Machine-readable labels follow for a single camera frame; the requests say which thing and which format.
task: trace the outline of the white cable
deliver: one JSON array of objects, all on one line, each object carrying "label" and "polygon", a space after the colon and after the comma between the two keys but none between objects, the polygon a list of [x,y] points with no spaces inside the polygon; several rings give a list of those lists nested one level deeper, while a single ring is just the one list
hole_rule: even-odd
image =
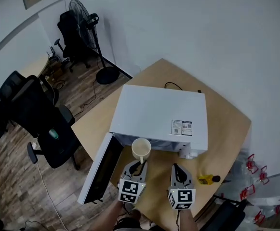
[{"label": "white cable", "polygon": [[63,225],[63,226],[64,226],[64,228],[68,231],[68,229],[67,229],[67,228],[66,228],[66,226],[64,225],[64,223],[63,223],[63,221],[62,221],[61,217],[59,216],[59,214],[58,214],[58,212],[57,212],[57,210],[56,210],[56,208],[55,208],[55,205],[54,205],[53,200],[51,199],[51,197],[50,197],[50,195],[49,195],[49,192],[48,192],[47,187],[46,187],[46,186],[45,186],[45,184],[44,184],[43,177],[42,177],[42,174],[41,174],[41,171],[40,171],[40,168],[39,168],[38,162],[37,162],[37,168],[38,168],[38,171],[39,171],[39,173],[40,173],[41,180],[42,180],[42,183],[43,183],[43,185],[44,185],[44,188],[45,188],[45,190],[47,191],[47,194],[48,194],[48,196],[49,196],[49,199],[50,199],[50,200],[51,200],[51,202],[52,202],[53,208],[54,208],[54,210],[56,211],[58,218],[61,220],[62,225]]},{"label": "white cable", "polygon": [[53,91],[53,105],[54,105],[54,99],[55,99],[55,92],[54,92],[54,89],[53,87],[51,86],[52,88],[52,91]]}]

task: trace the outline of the person's arm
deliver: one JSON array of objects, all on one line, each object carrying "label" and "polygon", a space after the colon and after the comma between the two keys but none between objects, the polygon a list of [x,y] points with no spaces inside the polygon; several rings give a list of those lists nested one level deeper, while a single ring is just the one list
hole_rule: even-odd
[{"label": "person's arm", "polygon": [[179,219],[180,231],[199,231],[190,210],[181,210]]},{"label": "person's arm", "polygon": [[123,202],[115,200],[97,219],[92,223],[89,231],[112,231],[117,217],[120,215]]}]

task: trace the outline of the desk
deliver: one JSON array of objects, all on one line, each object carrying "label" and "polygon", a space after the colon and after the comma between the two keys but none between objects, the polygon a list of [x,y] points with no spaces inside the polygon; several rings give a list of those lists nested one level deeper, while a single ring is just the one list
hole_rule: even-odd
[{"label": "desk", "polygon": [[[147,187],[136,207],[150,220],[166,230],[176,231],[177,211],[171,209],[166,195],[170,184],[172,164],[177,162],[183,165],[192,175],[196,188],[196,200],[192,207],[192,214],[195,216],[206,205],[229,172],[251,122],[218,93],[164,59],[139,73],[127,84],[163,88],[168,81],[176,83],[183,90],[201,90],[202,93],[205,93],[208,151],[195,159],[188,160],[179,158],[175,153],[152,150],[148,158]],[[169,84],[168,88],[175,88],[175,86]],[[95,158],[105,134],[109,131],[120,92],[121,88],[117,89],[72,126],[79,141],[92,159]],[[124,166],[132,160],[134,159],[130,147],[124,148],[111,179],[114,185]],[[221,182],[210,186],[200,185],[197,181],[199,174],[220,175]]]},{"label": "desk", "polygon": [[58,100],[59,92],[58,92],[57,89],[53,89],[52,88],[52,86],[46,81],[44,75],[42,74],[44,69],[47,67],[48,62],[49,62],[49,56],[48,55],[44,55],[41,58],[39,58],[37,61],[31,63],[29,66],[27,66],[26,68],[22,69],[20,71],[21,72],[20,74],[23,75],[26,78],[28,76],[30,76],[30,75],[37,76],[43,82],[45,87],[48,89],[45,92],[45,94],[47,95],[48,99],[52,102],[53,98],[55,98],[54,104],[56,104],[56,102]]}]

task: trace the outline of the microwave door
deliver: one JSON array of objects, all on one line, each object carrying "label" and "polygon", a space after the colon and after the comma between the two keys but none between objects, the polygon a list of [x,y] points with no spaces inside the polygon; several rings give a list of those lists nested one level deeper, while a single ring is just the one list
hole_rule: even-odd
[{"label": "microwave door", "polygon": [[122,150],[123,146],[120,142],[108,132],[82,187],[78,198],[80,204],[93,202],[103,197]]}]

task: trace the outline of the white microwave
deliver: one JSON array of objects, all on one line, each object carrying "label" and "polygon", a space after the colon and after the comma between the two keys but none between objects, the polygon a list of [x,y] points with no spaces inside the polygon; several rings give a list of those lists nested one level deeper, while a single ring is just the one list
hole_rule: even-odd
[{"label": "white microwave", "polygon": [[153,150],[192,159],[207,151],[205,94],[183,90],[124,85],[109,132],[88,173],[78,202],[101,199],[123,148],[146,138]]}]

